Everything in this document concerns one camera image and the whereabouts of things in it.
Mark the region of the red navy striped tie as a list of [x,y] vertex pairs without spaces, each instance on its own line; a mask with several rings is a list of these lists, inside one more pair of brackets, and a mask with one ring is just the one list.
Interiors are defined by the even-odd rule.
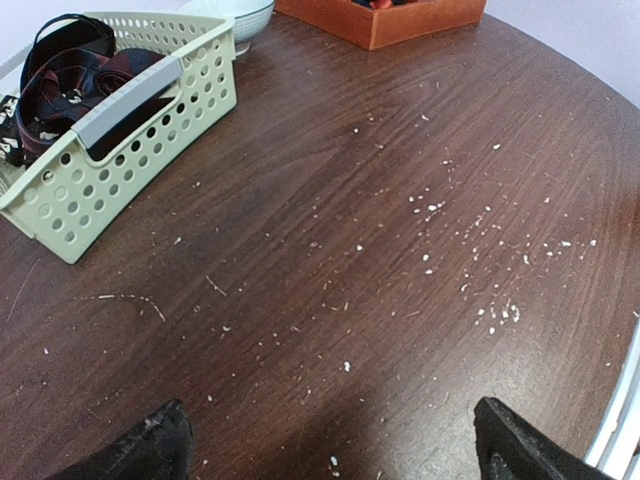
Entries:
[[386,10],[418,2],[419,0],[352,0],[352,3],[371,10]]

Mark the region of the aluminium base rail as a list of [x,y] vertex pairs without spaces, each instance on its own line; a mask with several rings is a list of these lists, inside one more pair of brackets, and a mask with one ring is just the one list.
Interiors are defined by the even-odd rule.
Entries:
[[639,324],[584,461],[613,479],[639,478]]

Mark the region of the pale blue ceramic bowl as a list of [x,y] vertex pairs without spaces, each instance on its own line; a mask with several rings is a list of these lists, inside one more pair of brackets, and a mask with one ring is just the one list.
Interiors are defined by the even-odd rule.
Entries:
[[206,17],[232,17],[236,55],[245,54],[251,40],[262,32],[271,20],[274,0],[192,0],[178,8],[187,15]]

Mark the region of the orange compartment organizer box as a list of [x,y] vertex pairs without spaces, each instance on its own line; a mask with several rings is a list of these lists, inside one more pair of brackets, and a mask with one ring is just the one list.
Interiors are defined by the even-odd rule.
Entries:
[[317,27],[367,51],[447,30],[477,24],[486,8],[484,0],[389,2],[373,8],[369,1],[286,1],[277,12]]

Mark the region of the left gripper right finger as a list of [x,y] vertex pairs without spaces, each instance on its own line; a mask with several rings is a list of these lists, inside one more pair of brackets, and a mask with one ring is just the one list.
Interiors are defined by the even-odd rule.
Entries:
[[557,445],[496,397],[478,401],[474,407],[474,428],[483,480],[609,477]]

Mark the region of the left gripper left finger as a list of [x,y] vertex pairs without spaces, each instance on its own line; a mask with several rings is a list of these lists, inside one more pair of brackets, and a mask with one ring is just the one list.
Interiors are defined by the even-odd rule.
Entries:
[[193,430],[184,404],[170,400],[114,442],[53,479],[187,479]]

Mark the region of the beige plastic basket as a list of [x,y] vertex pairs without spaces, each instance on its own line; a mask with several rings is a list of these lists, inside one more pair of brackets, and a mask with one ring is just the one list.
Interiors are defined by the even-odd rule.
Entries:
[[161,61],[61,136],[29,168],[1,167],[1,214],[68,264],[237,104],[231,17],[97,12],[116,47]]

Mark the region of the dark ties in basket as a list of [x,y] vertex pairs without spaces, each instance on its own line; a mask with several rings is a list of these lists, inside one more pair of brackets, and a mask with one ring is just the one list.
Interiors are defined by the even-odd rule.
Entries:
[[114,30],[82,14],[63,14],[35,35],[20,94],[1,98],[1,160],[30,167],[82,117],[164,56],[116,50]]

